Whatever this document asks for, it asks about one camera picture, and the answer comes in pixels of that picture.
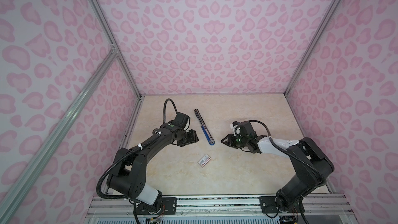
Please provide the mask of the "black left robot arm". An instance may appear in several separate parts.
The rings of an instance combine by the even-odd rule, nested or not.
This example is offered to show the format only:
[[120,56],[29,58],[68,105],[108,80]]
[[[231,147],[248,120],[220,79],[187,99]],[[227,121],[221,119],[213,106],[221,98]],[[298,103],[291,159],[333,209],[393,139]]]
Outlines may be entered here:
[[170,122],[161,125],[143,143],[117,151],[112,165],[100,177],[97,195],[103,199],[129,199],[159,208],[162,193],[146,184],[147,164],[169,145],[184,147],[198,141],[194,129],[186,131]]

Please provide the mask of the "red white staple box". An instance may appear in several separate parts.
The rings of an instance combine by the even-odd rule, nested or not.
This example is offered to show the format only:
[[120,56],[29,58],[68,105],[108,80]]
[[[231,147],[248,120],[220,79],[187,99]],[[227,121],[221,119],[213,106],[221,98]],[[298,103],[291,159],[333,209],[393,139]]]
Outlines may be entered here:
[[208,154],[205,154],[199,161],[198,164],[203,168],[205,167],[211,160],[211,157]]

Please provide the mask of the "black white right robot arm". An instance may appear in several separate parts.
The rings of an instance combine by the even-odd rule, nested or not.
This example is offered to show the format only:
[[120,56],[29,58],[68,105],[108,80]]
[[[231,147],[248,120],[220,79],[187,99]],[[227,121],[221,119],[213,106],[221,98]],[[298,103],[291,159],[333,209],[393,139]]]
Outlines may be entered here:
[[229,134],[221,142],[235,149],[247,148],[250,153],[274,154],[290,159],[295,175],[277,191],[274,200],[274,209],[282,213],[325,185],[326,178],[335,170],[331,160],[310,138],[288,141],[267,135]]

